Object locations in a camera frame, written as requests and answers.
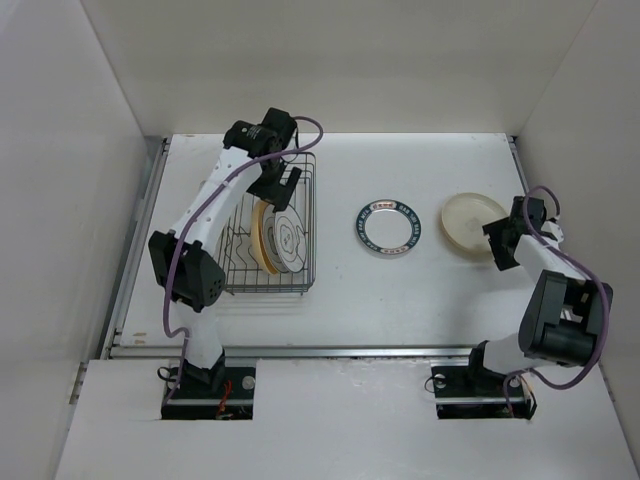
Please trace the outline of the yellow plate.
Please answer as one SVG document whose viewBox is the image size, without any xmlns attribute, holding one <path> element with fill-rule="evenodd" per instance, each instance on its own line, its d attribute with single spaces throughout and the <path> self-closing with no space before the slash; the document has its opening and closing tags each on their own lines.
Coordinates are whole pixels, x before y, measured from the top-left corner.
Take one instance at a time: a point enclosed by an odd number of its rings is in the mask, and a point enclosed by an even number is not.
<svg viewBox="0 0 640 480">
<path fill-rule="evenodd" d="M 254 259 L 259 267 L 268 274 L 275 275 L 278 273 L 278 270 L 266 253 L 263 238 L 262 219 L 267 206 L 267 202 L 257 200 L 253 207 L 251 217 L 251 244 Z"/>
<path fill-rule="evenodd" d="M 465 192 L 451 196 L 442 204 L 440 228 L 445 238 L 460 252 L 486 258 L 491 255 L 491 247 L 483 227 L 507 216 L 506 210 L 495 200 Z"/>
</svg>

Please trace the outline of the grey patterned plate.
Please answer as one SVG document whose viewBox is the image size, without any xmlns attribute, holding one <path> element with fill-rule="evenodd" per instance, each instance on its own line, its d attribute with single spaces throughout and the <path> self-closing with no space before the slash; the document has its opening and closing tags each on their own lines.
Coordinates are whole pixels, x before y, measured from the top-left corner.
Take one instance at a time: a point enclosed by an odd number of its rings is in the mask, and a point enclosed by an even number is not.
<svg viewBox="0 0 640 480">
<path fill-rule="evenodd" d="M 272 205 L 269 205 L 266 208 L 262 218 L 262 225 L 263 225 L 263 240 L 264 240 L 266 255 L 269 261 L 271 262 L 271 264 L 274 266 L 275 270 L 278 273 L 282 273 L 283 264 L 280 260 L 277 246 L 276 246 L 276 241 L 275 241 L 275 234 L 274 234 L 275 212 L 274 212 L 274 207 Z"/>
</svg>

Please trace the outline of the white plate green rim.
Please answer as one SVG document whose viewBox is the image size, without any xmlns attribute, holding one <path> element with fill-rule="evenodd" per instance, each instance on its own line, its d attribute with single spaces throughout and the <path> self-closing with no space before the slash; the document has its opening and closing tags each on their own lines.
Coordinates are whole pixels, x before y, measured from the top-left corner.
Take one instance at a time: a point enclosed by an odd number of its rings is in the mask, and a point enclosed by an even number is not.
<svg viewBox="0 0 640 480">
<path fill-rule="evenodd" d="M 408 253 L 419 242 L 422 224 L 407 204 L 394 199 L 379 199 L 358 213 L 355 231 L 362 245 L 380 256 Z"/>
</svg>

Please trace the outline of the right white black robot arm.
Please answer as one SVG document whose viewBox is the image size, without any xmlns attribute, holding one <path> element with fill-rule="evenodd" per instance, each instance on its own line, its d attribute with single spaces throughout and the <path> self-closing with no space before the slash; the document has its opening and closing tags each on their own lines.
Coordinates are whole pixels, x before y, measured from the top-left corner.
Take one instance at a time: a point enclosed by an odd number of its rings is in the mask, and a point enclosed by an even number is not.
<svg viewBox="0 0 640 480">
<path fill-rule="evenodd" d="M 516 196 L 510 214 L 483 226 L 501 271 L 525 269 L 535 282 L 519 330 L 483 341 L 463 369 L 477 394 L 531 373 L 556 390 L 579 384 L 600 360 L 609 331 L 612 287 L 560 250 L 563 232 L 542 199 Z"/>
</svg>

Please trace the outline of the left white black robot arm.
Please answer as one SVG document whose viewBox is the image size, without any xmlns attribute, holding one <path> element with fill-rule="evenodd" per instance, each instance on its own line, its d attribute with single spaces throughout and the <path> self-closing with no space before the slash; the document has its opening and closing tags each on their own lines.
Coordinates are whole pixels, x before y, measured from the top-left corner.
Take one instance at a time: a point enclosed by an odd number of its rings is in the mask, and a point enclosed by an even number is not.
<svg viewBox="0 0 640 480">
<path fill-rule="evenodd" d="M 182 217 L 166 232 L 154 231 L 148 241 L 156 282 L 164 290 L 163 313 L 176 307 L 183 324 L 165 334 L 183 335 L 180 378 L 201 396 L 223 387 L 224 349 L 210 307 L 226 286 L 226 273 L 215 259 L 219 237 L 231 214 L 250 194 L 284 210 L 301 175 L 285 159 L 299 152 L 297 119 L 269 108 L 262 121 L 237 121 L 224 134 L 212 171 Z"/>
</svg>

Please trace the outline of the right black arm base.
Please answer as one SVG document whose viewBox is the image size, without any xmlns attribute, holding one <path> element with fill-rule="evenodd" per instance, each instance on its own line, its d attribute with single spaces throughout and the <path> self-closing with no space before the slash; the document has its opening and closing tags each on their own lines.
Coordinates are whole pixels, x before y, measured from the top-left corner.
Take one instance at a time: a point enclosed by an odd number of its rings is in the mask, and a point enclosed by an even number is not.
<svg viewBox="0 0 640 480">
<path fill-rule="evenodd" d="M 531 420 L 538 402 L 521 376 L 486 370 L 475 350 L 466 362 L 446 360 L 431 364 L 424 388 L 435 398 L 440 420 Z"/>
</svg>

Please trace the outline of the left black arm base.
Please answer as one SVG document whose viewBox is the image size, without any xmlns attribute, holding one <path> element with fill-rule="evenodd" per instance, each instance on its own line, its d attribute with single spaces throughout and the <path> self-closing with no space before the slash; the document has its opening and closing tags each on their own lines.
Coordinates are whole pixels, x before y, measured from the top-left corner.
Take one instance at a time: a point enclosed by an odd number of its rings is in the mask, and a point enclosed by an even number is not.
<svg viewBox="0 0 640 480">
<path fill-rule="evenodd" d="M 165 383 L 160 415 L 162 420 L 252 420 L 256 368 L 226 366 L 221 357 L 211 369 L 185 361 L 160 367 Z"/>
</svg>

